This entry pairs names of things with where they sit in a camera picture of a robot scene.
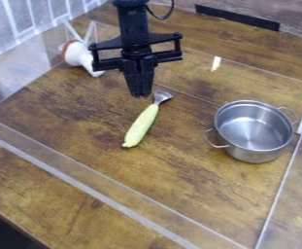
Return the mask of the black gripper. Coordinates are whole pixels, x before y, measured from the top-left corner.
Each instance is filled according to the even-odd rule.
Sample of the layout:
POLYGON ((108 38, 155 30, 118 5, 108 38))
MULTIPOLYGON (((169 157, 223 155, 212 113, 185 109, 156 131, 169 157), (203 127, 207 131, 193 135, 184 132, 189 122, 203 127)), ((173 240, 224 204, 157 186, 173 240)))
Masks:
POLYGON ((147 4, 115 4, 122 35, 112 40, 92 43, 92 69, 120 69, 126 74, 130 93, 147 97, 152 92, 155 68, 163 62, 181 60, 180 39, 176 33, 152 33, 148 16, 154 15, 147 4), (122 56, 102 59, 99 52, 122 49, 122 56))

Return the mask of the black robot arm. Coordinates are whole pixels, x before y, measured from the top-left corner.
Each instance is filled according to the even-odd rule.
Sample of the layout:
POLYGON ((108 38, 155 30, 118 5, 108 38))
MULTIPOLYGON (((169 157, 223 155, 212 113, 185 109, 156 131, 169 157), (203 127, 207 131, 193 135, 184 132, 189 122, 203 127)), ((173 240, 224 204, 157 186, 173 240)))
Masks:
POLYGON ((148 17, 171 16, 175 7, 159 17, 148 7, 150 0, 112 0, 118 8, 122 35, 112 40, 92 43, 92 69, 119 69, 126 74, 130 93, 134 97, 148 97, 152 93, 155 69, 160 63, 181 60, 180 39, 176 33, 152 33, 148 17))

